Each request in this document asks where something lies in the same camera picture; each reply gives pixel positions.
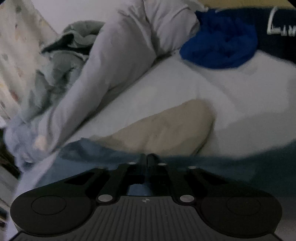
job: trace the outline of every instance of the silver screw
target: silver screw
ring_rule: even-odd
[[[180,197],[180,200],[182,202],[193,202],[194,201],[194,197],[191,195],[183,195]]]
[[[109,202],[113,199],[113,197],[111,195],[108,194],[104,194],[98,197],[98,200],[100,200],[101,202]]]

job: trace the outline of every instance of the mattress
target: mattress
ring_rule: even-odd
[[[210,70],[181,60],[178,52],[159,62],[132,87],[84,124],[68,141],[107,136],[191,99],[203,99],[216,121],[205,155],[247,156],[296,138],[296,66],[257,51],[237,69]],[[57,152],[25,173],[16,197],[34,187]],[[296,200],[282,198],[284,215],[276,234],[294,240]],[[9,222],[7,238],[16,233]]]

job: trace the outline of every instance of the patterned fabric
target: patterned fabric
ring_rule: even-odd
[[[14,117],[24,94],[34,84],[35,70],[46,64],[39,54],[57,33],[30,0],[6,0],[0,5],[0,116]]]

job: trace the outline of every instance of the ribbed gray panel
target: ribbed gray panel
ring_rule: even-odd
[[[208,227],[196,210],[180,206],[171,197],[121,197],[113,205],[98,207],[80,228],[58,237],[20,234],[13,241],[279,241],[269,234],[240,239]]]

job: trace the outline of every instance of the crumpled green fabric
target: crumpled green fabric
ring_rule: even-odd
[[[103,22],[79,21],[68,25],[41,54],[48,64],[36,71],[34,86],[20,106],[20,116],[29,123],[51,105],[58,103],[80,76]]]

